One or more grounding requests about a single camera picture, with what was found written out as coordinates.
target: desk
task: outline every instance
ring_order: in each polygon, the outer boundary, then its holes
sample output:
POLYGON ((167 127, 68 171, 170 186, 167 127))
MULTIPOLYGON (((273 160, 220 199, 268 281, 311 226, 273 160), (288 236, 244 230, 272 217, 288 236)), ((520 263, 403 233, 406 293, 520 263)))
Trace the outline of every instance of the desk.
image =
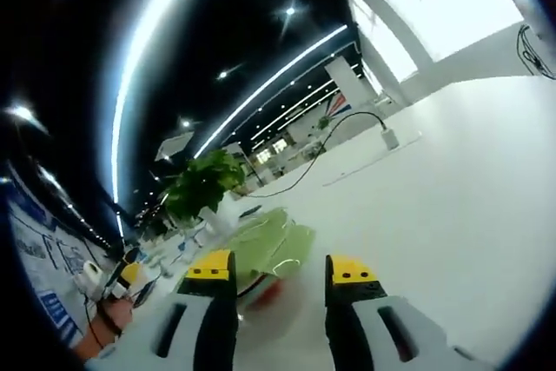
MULTIPOLYGON (((330 253, 361 258, 388 293, 408 298, 450 343, 492 364, 537 319, 556 279, 556 84, 457 83, 387 124, 402 145, 422 138, 324 186, 383 152, 373 127, 321 155, 289 192, 240 200, 245 208, 285 207, 316 239, 288 299, 238 338, 237 369, 334 369, 323 331, 330 253)), ((285 189, 307 166, 254 195, 285 189)))

